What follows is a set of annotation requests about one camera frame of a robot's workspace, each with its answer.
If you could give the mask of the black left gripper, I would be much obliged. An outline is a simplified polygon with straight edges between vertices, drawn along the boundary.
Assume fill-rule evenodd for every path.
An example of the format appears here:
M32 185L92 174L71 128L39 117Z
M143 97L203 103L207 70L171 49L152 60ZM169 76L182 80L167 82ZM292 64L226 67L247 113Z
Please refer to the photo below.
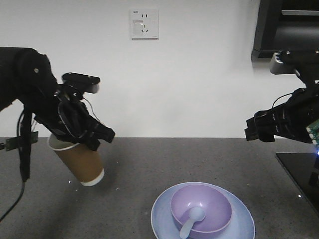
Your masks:
M97 151L102 139L112 143L115 132L90 115L81 100L84 93L97 93L97 84L55 84L43 89L36 87L34 113L39 123L59 140L83 143Z

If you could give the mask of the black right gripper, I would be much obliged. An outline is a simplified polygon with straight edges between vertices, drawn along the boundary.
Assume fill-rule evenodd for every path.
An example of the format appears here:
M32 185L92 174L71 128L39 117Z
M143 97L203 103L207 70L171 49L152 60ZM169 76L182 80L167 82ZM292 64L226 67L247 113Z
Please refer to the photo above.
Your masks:
M268 110L258 111L246 120L247 141L259 139L274 142L275 136L312 143L308 125L319 119L319 89L299 88L285 102Z

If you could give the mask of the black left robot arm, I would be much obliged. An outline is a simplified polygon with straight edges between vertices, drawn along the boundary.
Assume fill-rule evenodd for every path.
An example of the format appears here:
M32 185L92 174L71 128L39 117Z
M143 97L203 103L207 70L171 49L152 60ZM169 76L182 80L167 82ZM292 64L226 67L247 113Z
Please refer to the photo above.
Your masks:
M91 116L84 93L98 92L100 78L65 73L57 83L45 54L32 48L1 47L0 108L23 103L58 140L85 144L96 151L100 140L111 143L115 132Z

